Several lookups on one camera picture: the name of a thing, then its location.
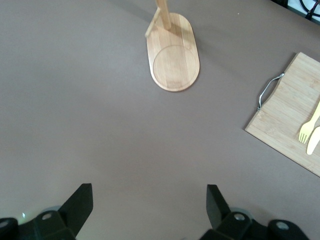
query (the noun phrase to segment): wooden stand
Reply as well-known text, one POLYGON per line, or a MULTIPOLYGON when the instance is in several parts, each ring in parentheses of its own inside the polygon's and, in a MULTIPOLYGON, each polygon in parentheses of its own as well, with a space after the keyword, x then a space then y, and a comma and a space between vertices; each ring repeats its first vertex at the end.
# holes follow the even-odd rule
POLYGON ((145 33, 150 72, 159 87, 182 91, 195 82, 200 70, 195 36, 185 17, 169 13, 167 0, 156 0, 156 4, 145 33))

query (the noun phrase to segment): oval wooden base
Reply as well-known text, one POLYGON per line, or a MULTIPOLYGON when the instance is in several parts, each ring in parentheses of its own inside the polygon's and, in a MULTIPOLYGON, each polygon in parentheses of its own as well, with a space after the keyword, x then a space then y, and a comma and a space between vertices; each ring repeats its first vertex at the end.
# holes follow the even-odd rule
POLYGON ((159 18, 147 38, 150 72, 161 88, 178 92, 190 87, 199 74, 200 62, 189 21, 170 13, 171 28, 165 30, 159 18))

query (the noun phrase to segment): metal handle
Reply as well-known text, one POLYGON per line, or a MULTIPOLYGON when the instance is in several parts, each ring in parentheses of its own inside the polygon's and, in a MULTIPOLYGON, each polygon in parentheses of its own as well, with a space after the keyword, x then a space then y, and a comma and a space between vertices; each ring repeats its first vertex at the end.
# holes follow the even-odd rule
POLYGON ((281 73, 279 76, 275 77, 274 79, 270 80, 269 83, 266 85, 266 87, 264 88, 264 90, 262 91, 262 93, 260 94, 259 96, 259 101, 258 101, 258 108, 257 108, 257 111, 260 111, 261 107, 262 107, 262 101, 261 101, 261 98, 262 96, 265 94, 267 88, 270 86, 270 84, 275 81, 275 80, 278 80, 280 78, 282 78, 283 76, 285 75, 285 73, 281 73))

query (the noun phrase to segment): knife blade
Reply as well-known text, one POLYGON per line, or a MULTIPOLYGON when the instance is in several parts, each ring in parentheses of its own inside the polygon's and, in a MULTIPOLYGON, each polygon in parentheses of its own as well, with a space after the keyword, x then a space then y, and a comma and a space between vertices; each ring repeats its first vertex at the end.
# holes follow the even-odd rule
POLYGON ((306 154, 311 155, 314 152, 319 141, 320 141, 320 126, 318 126, 313 131, 308 143, 308 147, 306 148, 306 154))

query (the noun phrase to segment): gray tabletop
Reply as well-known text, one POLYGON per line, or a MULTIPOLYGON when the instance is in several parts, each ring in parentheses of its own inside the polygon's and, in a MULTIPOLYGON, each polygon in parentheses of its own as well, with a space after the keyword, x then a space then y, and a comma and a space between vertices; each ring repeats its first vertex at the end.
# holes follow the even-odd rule
POLYGON ((261 224, 318 239, 320 178, 244 129, 296 53, 320 61, 320 26, 270 0, 168 4, 200 59, 179 93, 150 74, 153 0, 0 2, 0 217, 23 223, 92 183, 78 240, 196 240, 217 184, 261 224))

